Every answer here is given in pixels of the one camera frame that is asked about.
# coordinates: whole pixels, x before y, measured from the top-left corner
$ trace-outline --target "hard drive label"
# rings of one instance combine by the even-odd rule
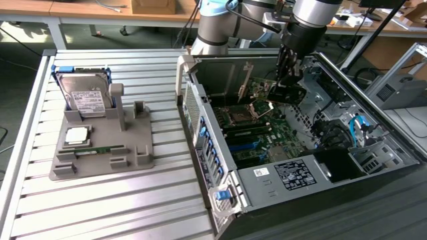
[[[301,159],[273,166],[286,190],[316,184],[314,177]]]
[[[70,94],[74,105],[81,114],[105,112],[102,95],[100,91],[73,91]]]

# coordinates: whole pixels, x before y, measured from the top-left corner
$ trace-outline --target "gray floor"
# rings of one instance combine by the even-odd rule
[[[41,53],[44,49],[54,49],[54,44],[49,35],[49,29],[42,23],[22,22],[18,26],[2,23],[1,28],[10,30],[20,35],[14,37],[36,39],[25,42],[25,45],[36,52]],[[178,32],[177,28],[158,28],[129,26],[126,32],[129,36],[122,36],[118,32],[118,26],[97,25],[96,29],[101,32],[101,37],[93,37],[89,33],[89,26],[81,24],[64,24],[64,33],[69,38],[69,49],[166,49],[170,48],[174,36]],[[332,61],[336,60],[341,53],[341,49],[336,45],[338,36],[329,36],[328,41],[321,41],[317,47]],[[230,39],[228,46],[232,47],[236,39]],[[268,47],[274,48],[280,44],[276,37],[272,39]],[[2,32],[0,32],[0,58],[17,64],[37,68],[40,57],[28,51],[18,43],[16,43]],[[8,135],[0,146],[0,150],[14,144],[21,118],[24,115],[26,101],[32,89],[36,72],[28,68],[12,65],[0,60],[0,126],[8,129]],[[369,66],[369,63],[360,59],[354,68]],[[0,170],[5,170],[12,151],[0,154]]]

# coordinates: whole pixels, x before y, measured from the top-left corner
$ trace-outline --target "hard drive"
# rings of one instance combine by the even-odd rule
[[[82,118],[105,116],[105,109],[114,108],[108,89],[110,71],[108,68],[82,69],[60,67],[52,75],[64,95],[66,110],[78,111]]]

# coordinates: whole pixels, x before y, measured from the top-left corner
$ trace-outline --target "barcode sticker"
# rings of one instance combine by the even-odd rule
[[[264,175],[268,175],[268,174],[269,174],[266,167],[254,169],[254,170],[253,170],[253,173],[254,173],[254,176],[256,176],[256,177],[260,177],[260,176],[264,176]]]
[[[102,95],[100,91],[73,91],[70,94],[74,105],[81,114],[105,112]]]

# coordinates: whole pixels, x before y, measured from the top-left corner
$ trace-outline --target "motherboard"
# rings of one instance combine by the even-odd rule
[[[213,107],[224,139],[238,169],[296,158],[305,150],[280,109],[266,101],[274,81],[252,78],[249,103]]]

